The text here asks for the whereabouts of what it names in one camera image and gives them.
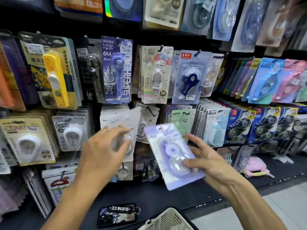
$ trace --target my melody character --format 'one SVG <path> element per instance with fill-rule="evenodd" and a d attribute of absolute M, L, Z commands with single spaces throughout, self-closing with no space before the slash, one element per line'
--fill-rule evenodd
<path fill-rule="evenodd" d="M 157 64 L 161 66 L 161 70 L 164 71 L 165 65 L 172 65 L 172 60 L 167 55 L 164 55 L 164 53 L 157 54 L 154 57 L 154 60 L 157 61 Z"/>

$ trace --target store shelf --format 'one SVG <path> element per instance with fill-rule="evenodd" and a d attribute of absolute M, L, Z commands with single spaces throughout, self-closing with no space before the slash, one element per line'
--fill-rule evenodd
<path fill-rule="evenodd" d="M 263 159 L 275 178 L 273 179 L 269 176 L 249 178 L 249 181 L 256 188 L 307 172 L 307 156 L 305 155 L 295 155 L 292 157 L 295 162 L 294 164 L 283 164 L 280 161 L 273 160 L 270 155 L 266 154 L 259 157 Z M 117 184 L 108 185 L 98 195 L 86 214 L 80 229 L 96 229 L 98 211 L 100 207 L 107 205 L 135 202 L 141 209 L 137 219 L 139 223 L 149 219 L 167 206 L 174 205 L 184 210 L 214 202 L 221 198 L 222 196 L 203 180 L 198 180 L 173 191 L 166 189 L 163 180 L 144 183 L 135 183 L 135 181 L 118 182 Z M 0 230 L 38 230 L 45 222 L 31 197 L 28 197 L 20 210 L 8 213 L 3 217 L 4 219 L 0 223 Z"/>

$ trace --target person's right hand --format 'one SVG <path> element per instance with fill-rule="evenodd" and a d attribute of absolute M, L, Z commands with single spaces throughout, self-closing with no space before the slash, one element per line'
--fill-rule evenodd
<path fill-rule="evenodd" d="M 235 185 L 247 185 L 249 182 L 238 173 L 228 162 L 204 141 L 192 134 L 185 137 L 198 145 L 199 148 L 190 146 L 196 159 L 183 160 L 189 168 L 201 168 L 205 171 L 205 182 L 222 196 L 229 199 L 234 192 Z"/>

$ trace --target purple correction tape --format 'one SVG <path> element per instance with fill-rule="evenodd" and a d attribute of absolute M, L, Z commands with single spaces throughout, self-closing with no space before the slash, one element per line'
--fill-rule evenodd
<path fill-rule="evenodd" d="M 182 164 L 182 160 L 190 159 L 191 157 L 187 153 L 184 153 L 178 144 L 163 140 L 161 142 L 161 150 L 164 154 L 169 170 L 175 176 L 182 177 L 192 172 L 192 169 Z"/>

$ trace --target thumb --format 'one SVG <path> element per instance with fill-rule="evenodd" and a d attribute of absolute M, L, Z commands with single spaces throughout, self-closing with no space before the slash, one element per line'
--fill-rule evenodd
<path fill-rule="evenodd" d="M 125 158 L 125 155 L 126 155 L 126 152 L 128 151 L 129 149 L 129 146 L 131 144 L 131 140 L 128 139 L 128 140 L 125 140 L 123 142 L 123 144 L 121 145 L 121 147 L 118 149 L 117 151 L 117 155 L 122 157 L 123 159 Z"/>
<path fill-rule="evenodd" d="M 200 168 L 200 169 L 211 169 L 212 165 L 210 163 L 210 159 L 206 158 L 195 158 L 195 159 L 185 159 L 182 163 L 189 168 Z"/>

